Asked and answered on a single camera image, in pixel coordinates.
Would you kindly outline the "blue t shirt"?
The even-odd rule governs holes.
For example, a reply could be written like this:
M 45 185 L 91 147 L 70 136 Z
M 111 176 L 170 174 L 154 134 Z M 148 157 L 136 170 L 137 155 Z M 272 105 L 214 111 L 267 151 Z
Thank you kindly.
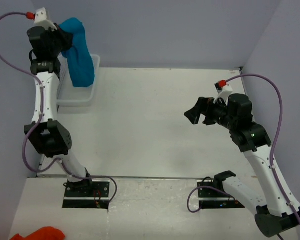
M 59 26 L 63 31 L 73 34 L 72 47 L 61 53 L 67 59 L 72 85 L 75 88 L 88 88 L 94 83 L 95 69 L 87 45 L 85 27 L 75 17 Z

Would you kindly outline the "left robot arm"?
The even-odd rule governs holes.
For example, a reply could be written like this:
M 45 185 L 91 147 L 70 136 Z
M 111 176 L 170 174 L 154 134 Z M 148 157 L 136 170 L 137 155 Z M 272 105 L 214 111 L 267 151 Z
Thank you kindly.
M 51 28 L 34 26 L 27 31 L 32 45 L 30 72 L 36 81 L 35 111 L 31 124 L 24 126 L 25 142 L 58 164 L 67 175 L 65 187 L 71 192 L 92 191 L 93 181 L 88 170 L 72 153 L 70 132 L 57 119 L 57 92 L 60 84 L 59 54 L 72 47 L 73 34 L 57 24 Z

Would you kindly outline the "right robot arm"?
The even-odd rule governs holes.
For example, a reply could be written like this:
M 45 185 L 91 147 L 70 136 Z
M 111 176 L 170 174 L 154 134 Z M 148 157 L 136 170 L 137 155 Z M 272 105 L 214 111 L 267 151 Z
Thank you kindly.
M 274 157 L 272 143 L 265 128 L 253 121 L 253 104 L 249 97 L 235 93 L 222 98 L 200 97 L 184 116 L 196 125 L 204 115 L 204 125 L 219 124 L 229 130 L 231 140 L 248 160 L 263 195 L 244 185 L 231 171 L 215 175 L 213 188 L 239 201 L 254 216 L 262 234 L 271 238 L 300 226 L 300 203 L 289 189 Z

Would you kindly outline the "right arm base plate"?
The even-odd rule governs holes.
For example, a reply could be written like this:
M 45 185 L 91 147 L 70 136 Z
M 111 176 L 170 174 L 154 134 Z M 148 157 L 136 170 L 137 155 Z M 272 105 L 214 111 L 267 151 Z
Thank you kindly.
M 197 181 L 197 186 L 208 186 L 223 191 L 218 183 L 214 183 L 211 177 Z M 210 188 L 200 188 L 197 190 L 199 198 L 199 207 L 204 209 L 244 209 L 245 207 L 236 199 Z

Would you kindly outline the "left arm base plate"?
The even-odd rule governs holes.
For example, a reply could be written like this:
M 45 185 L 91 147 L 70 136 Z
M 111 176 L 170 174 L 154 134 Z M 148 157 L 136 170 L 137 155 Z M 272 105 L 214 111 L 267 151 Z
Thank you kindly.
M 103 209 L 110 204 L 110 182 L 90 181 L 65 182 L 63 209 Z

